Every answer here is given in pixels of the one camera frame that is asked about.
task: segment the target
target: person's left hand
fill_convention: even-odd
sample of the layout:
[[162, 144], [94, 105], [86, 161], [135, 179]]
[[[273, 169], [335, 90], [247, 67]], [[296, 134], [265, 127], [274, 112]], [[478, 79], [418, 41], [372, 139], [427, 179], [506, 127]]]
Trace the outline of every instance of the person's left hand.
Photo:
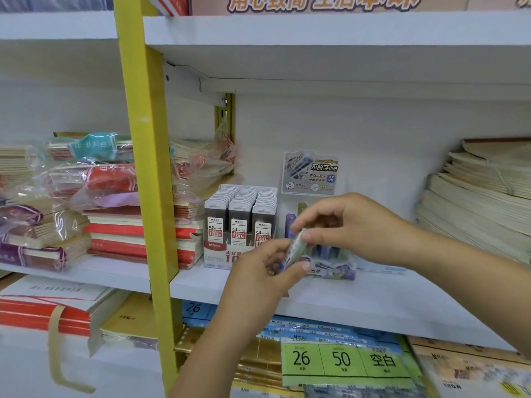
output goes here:
[[295, 263], [282, 273], [269, 271], [279, 263], [291, 240], [274, 239], [242, 256], [233, 264], [212, 321], [230, 329], [244, 347], [268, 324], [283, 295], [310, 270], [307, 261]]

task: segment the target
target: yellow post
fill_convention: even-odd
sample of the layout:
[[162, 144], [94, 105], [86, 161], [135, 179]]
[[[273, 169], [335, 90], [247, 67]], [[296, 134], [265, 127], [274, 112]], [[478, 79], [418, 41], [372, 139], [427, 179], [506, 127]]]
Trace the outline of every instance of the yellow post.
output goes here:
[[169, 291], [178, 262], [163, 60], [144, 40], [143, 16], [156, 14], [147, 0], [114, 0], [160, 364], [168, 393], [177, 377], [174, 348], [182, 332], [182, 318], [181, 301], [171, 299]]

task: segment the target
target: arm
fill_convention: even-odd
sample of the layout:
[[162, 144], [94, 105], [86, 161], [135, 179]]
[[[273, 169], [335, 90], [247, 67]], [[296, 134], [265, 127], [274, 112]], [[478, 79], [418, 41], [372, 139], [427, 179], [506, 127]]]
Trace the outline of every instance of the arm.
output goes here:
[[296, 263], [269, 274], [289, 243], [268, 241], [233, 264], [216, 314], [181, 367], [171, 398], [229, 396], [243, 351], [273, 317], [282, 296], [309, 272], [309, 263]]
[[325, 198], [291, 229], [306, 242], [352, 250], [426, 277], [523, 355], [531, 357], [531, 267], [413, 226], [359, 194]]

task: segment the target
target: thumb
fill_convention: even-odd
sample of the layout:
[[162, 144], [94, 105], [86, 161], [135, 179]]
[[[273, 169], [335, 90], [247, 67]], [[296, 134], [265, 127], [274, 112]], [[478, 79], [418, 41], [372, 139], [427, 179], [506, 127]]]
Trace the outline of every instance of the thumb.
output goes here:
[[342, 227], [314, 227], [305, 230], [301, 237], [308, 244], [348, 248], [344, 233], [345, 229]]
[[280, 274], [273, 277], [282, 294], [288, 292], [293, 285], [306, 276], [311, 269], [311, 264], [308, 261], [300, 261], [293, 264], [288, 269], [282, 271]]

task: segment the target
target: fingernail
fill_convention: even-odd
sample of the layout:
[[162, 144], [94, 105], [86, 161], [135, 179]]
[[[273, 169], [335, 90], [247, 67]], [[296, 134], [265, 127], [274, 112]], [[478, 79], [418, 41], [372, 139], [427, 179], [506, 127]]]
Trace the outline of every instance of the fingernail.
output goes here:
[[306, 243], [311, 243], [312, 242], [312, 235], [308, 232], [308, 230], [305, 230], [301, 234], [301, 239], [302, 239], [302, 241], [304, 241]]
[[304, 261], [302, 264], [302, 268], [304, 268], [304, 272], [308, 274], [309, 270], [312, 269], [312, 264], [310, 264], [308, 261]]

